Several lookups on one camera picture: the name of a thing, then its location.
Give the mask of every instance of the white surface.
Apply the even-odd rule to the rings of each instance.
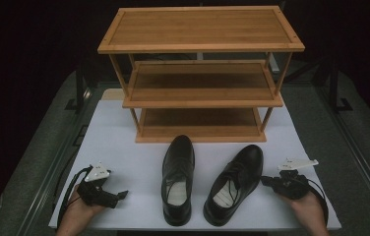
[[[296,170],[312,165],[318,165],[317,160],[309,159],[290,159],[288,158],[283,164],[277,167],[278,170]]]
[[[107,208],[90,227],[99,229],[143,230],[282,230],[300,227],[292,211],[272,188],[261,183],[248,196],[222,227],[206,222],[203,206],[216,176],[224,166],[248,143],[194,144],[195,171],[192,192],[192,216],[184,226],[168,225],[162,213],[160,196],[161,166],[169,144],[136,144],[136,128],[128,109],[121,108],[120,100],[102,100],[96,107],[81,149],[72,167],[64,190],[81,169],[102,161],[111,170],[103,190],[116,194],[129,190],[125,200],[115,209]],[[266,109],[261,108],[261,117]],[[267,176],[279,176],[278,166],[287,158],[308,159],[286,107],[275,108],[266,128],[268,141],[256,143],[264,153]],[[305,167],[300,174],[320,184],[314,167]],[[61,194],[49,226],[56,227],[58,211],[64,196]],[[329,228],[340,228],[339,220],[328,202]]]

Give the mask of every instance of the forearm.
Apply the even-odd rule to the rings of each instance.
[[[330,236],[329,230],[323,225],[310,225],[306,230],[311,236]]]
[[[75,212],[67,211],[62,222],[57,230],[57,236],[75,236],[80,234],[88,226],[93,219],[92,213],[76,214]]]

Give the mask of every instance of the shoe rack leg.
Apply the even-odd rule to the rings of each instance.
[[[272,52],[266,53],[265,68],[268,69],[269,63],[271,62]]]
[[[134,69],[134,58],[133,55],[129,54],[130,61],[132,63],[133,69]],[[111,60],[112,66],[114,67],[115,73],[117,74],[118,81],[120,82],[121,87],[123,88],[124,95],[129,96],[129,91],[127,90],[127,85],[124,80],[123,74],[121,73],[120,66],[118,65],[117,58],[115,58],[114,54],[109,55],[109,59]],[[140,126],[139,126],[139,121],[137,119],[136,111],[134,108],[130,108],[130,113],[132,114],[134,124],[136,126],[136,129],[140,132]]]
[[[137,119],[136,111],[134,110],[134,108],[130,108],[130,113],[132,114],[134,125],[136,126],[137,131],[141,133],[139,121]]]
[[[133,71],[136,70],[136,63],[133,54],[129,54],[130,63],[132,64]]]
[[[265,132],[265,128],[266,128],[266,125],[268,124],[268,121],[269,121],[269,118],[271,117],[271,113],[272,113],[272,110],[274,108],[273,107],[269,107],[268,108],[268,111],[266,112],[266,115],[265,115],[265,118],[262,122],[262,126],[261,126],[261,132]]]
[[[117,58],[115,58],[114,54],[110,54],[109,59],[111,60],[111,64],[114,67],[115,74],[117,74],[118,81],[120,82],[120,85],[124,91],[124,94],[126,96],[129,96],[129,91],[127,90],[127,86],[126,86],[126,81],[124,80],[123,74],[121,73],[120,65],[118,65]]]
[[[286,71],[289,67],[289,62],[292,57],[292,52],[289,52],[283,66],[282,72],[280,73],[279,79],[277,80],[276,88],[275,88],[275,95],[279,95],[280,88],[282,87],[283,79],[285,79]]]

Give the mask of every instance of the cable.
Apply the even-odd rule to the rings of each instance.
[[[313,183],[315,186],[317,186],[317,188],[320,190],[321,194],[314,187],[312,187],[309,184],[305,184],[302,181],[299,181],[299,180],[294,179],[294,178],[286,178],[286,179],[306,186],[308,188],[308,190],[311,191],[311,193],[313,193],[317,197],[317,199],[320,203],[321,209],[323,210],[324,220],[325,220],[326,225],[327,225],[327,223],[329,222],[329,207],[327,206],[326,195],[324,194],[324,190],[316,182],[314,182],[310,179],[307,179],[307,180],[309,182]]]
[[[63,173],[65,172],[66,168],[68,167],[69,163],[71,162],[71,160],[75,157],[75,155],[78,153],[78,151],[80,150],[79,147],[77,147],[74,152],[72,152],[71,156],[69,157],[69,159],[66,161],[62,171],[60,172],[59,174],[59,177],[58,177],[58,180],[57,180],[57,183],[56,183],[56,186],[55,186],[55,190],[53,192],[53,204],[52,204],[52,210],[55,210],[56,209],[56,196],[57,196],[57,190],[59,188],[59,185],[60,185],[60,181],[62,180],[62,176],[63,176]]]
[[[238,189],[237,190],[237,194],[236,194],[236,196],[234,197],[233,195],[232,195],[232,191],[231,191],[231,180],[228,180],[228,194],[231,196],[231,199],[233,200],[233,206],[236,204],[236,202],[237,202],[237,197],[238,197],[238,194],[239,194],[239,190],[240,189]]]
[[[84,168],[84,169],[82,169],[80,172],[78,172],[78,173],[74,176],[74,178],[72,179],[71,183],[69,184],[68,189],[66,190],[65,197],[64,197],[64,198],[63,198],[63,200],[62,200],[62,205],[60,206],[60,209],[59,209],[59,216],[58,216],[58,218],[57,218],[57,227],[56,227],[56,229],[58,229],[58,228],[59,228],[59,226],[60,226],[60,223],[61,223],[61,221],[62,221],[62,217],[63,217],[63,215],[65,214],[66,209],[67,209],[67,207],[68,207],[68,200],[69,200],[69,197],[71,196],[72,189],[74,188],[75,183],[77,182],[77,180],[78,180],[79,176],[80,176],[83,172],[86,172],[86,173],[90,172],[92,169],[93,169],[93,167],[92,167],[92,166],[87,167],[87,168]]]
[[[76,202],[78,199],[80,199],[81,197],[77,197],[77,198],[75,198],[74,200],[72,200],[70,203],[68,203],[67,205],[66,205],[66,208],[68,208],[72,203],[74,203],[74,202]]]

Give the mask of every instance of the wire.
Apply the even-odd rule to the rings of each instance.
[[[314,182],[314,181],[312,181],[312,180],[310,180],[310,179],[307,179],[309,182],[311,182],[311,183],[313,183],[315,186],[317,186],[317,188],[320,190],[320,192],[321,192],[321,195],[322,195],[322,197],[323,197],[323,199],[325,200],[326,199],[326,195],[324,194],[324,190],[322,189],[322,188],[320,188],[320,186],[316,183],[316,182]]]
[[[65,212],[66,212],[66,209],[67,209],[67,207],[68,207],[68,200],[69,200],[69,197],[70,197],[70,195],[71,195],[71,193],[72,193],[72,189],[74,188],[74,186],[75,186],[75,183],[77,182],[77,180],[78,180],[78,178],[80,177],[80,175],[83,173],[83,172],[86,172],[86,173],[88,173],[88,172],[90,172],[91,171],[91,169],[92,169],[93,167],[92,166],[90,166],[90,167],[88,167],[88,168],[84,168],[84,169],[82,169],[80,172],[78,172],[75,176],[74,176],[74,178],[72,179],[72,181],[71,181],[71,183],[69,184],[69,187],[68,187],[68,189],[66,190],[66,193],[65,193],[65,197],[63,198],[63,200],[62,200],[62,205],[60,206],[60,209],[59,209],[59,215],[58,215],[58,218],[57,218],[57,227],[56,227],[56,229],[58,229],[59,228],[59,226],[60,226],[60,223],[61,223],[61,221],[62,221],[62,217],[63,217],[63,215],[65,214]]]
[[[74,203],[74,202],[76,202],[78,199],[80,199],[81,197],[77,197],[77,198],[75,198],[74,200],[72,200],[70,203],[68,203],[67,205],[66,205],[66,208],[68,208],[72,203]]]
[[[236,196],[234,197],[231,193],[231,180],[228,180],[228,194],[231,196],[231,199],[233,200],[233,206],[236,204],[237,202],[237,197],[238,197],[238,194],[239,194],[239,190],[237,190],[237,194]]]
[[[69,159],[66,161],[62,171],[60,172],[59,174],[59,177],[58,177],[58,180],[57,180],[57,183],[56,183],[56,186],[55,186],[55,190],[54,190],[54,193],[53,193],[53,204],[52,204],[52,210],[55,210],[56,209],[56,196],[57,196],[57,190],[59,188],[59,185],[60,185],[60,182],[62,180],[62,176],[63,176],[63,173],[65,172],[66,168],[68,167],[69,163],[71,162],[71,160],[75,157],[75,155],[78,153],[78,151],[80,150],[79,147],[77,147],[74,152],[72,152],[71,156],[69,157]]]

